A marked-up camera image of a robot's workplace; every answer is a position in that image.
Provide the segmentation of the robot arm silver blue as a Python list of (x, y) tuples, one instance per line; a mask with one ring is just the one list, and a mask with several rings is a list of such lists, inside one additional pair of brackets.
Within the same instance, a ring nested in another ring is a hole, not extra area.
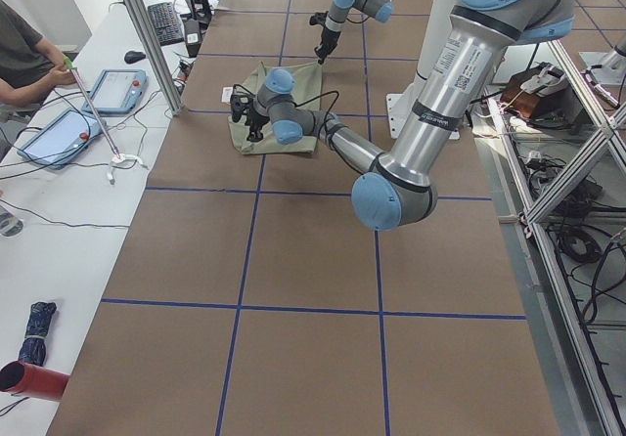
[(378, 22), (387, 22), (394, 11), (392, 1), (333, 0), (328, 11), (314, 13), (309, 19), (309, 24), (322, 27), (321, 42), (314, 49), (318, 64), (322, 65), (326, 57), (337, 46), (344, 24), (348, 21), (352, 9), (364, 14), (367, 19), (373, 18)]
[(436, 60), (389, 151), (343, 125), (330, 111), (308, 110), (295, 101), (291, 73), (271, 69), (257, 91), (236, 86), (231, 118), (252, 141), (270, 126), (277, 142), (307, 136), (324, 141), (357, 173), (351, 201), (361, 223), (388, 231), (426, 218), (437, 203), (430, 169), (491, 70), (513, 45), (547, 42), (568, 34), (574, 0), (434, 0), (431, 24), (447, 37), (426, 42)]

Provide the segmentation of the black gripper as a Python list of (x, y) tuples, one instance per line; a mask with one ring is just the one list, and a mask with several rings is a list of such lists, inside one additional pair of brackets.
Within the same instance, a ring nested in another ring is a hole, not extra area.
[(339, 32), (336, 31), (336, 23), (328, 19), (327, 12), (316, 12), (309, 19), (310, 25), (320, 25), (322, 27), (320, 44), (315, 47), (314, 52), (317, 57), (317, 63), (322, 65), (325, 59), (334, 51)]
[(242, 117), (245, 117), (244, 125), (249, 128), (246, 139), (250, 142), (260, 142), (264, 136), (262, 127), (268, 122), (268, 117), (260, 114), (254, 107), (254, 95), (235, 94), (230, 100), (231, 118), (238, 123)]

